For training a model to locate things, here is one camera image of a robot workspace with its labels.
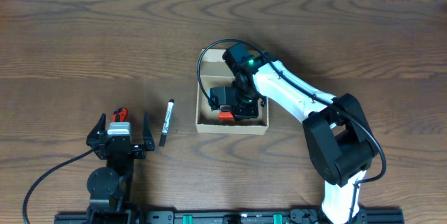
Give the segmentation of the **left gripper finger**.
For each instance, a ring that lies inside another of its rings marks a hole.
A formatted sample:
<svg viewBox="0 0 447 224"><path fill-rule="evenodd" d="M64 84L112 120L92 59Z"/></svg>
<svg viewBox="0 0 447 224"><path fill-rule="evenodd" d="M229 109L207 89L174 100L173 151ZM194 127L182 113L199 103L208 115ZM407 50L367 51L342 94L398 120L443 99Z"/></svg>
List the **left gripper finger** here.
<svg viewBox="0 0 447 224"><path fill-rule="evenodd" d="M105 123L106 123L106 114L103 113L96 123L96 125L92 128L90 133L87 135L87 140L90 139L96 139L101 134L102 131L105 130Z"/></svg>
<svg viewBox="0 0 447 224"><path fill-rule="evenodd" d="M153 146L154 139L149 129L149 115L144 113L143 128L142 128L142 140L145 146Z"/></svg>

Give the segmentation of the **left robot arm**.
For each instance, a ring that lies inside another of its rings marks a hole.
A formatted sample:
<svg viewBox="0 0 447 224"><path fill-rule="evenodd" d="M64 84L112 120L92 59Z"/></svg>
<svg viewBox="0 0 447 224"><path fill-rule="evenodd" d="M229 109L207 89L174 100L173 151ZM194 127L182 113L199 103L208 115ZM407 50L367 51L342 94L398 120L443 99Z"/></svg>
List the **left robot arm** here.
<svg viewBox="0 0 447 224"><path fill-rule="evenodd" d="M146 214L131 202L134 161L145 159L155 149L146 114L142 127L142 144L132 142L129 122L112 122L105 127L106 115L87 136L86 144L101 160L104 167L94 170L87 180L90 193L87 208L88 223L143 224Z"/></svg>

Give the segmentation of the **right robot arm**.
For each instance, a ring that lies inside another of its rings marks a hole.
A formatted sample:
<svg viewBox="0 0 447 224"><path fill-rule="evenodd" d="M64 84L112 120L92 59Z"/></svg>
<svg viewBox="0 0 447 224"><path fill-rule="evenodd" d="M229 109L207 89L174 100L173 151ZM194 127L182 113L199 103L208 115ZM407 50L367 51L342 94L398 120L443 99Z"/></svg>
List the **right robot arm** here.
<svg viewBox="0 0 447 224"><path fill-rule="evenodd" d="M273 54L230 39L223 62L235 78L229 87L203 90L211 110L230 119L254 119L271 99L303 127L309 157L325 181L321 221L352 223L360 186L381 179L386 158L358 100L321 91L290 72Z"/></svg>

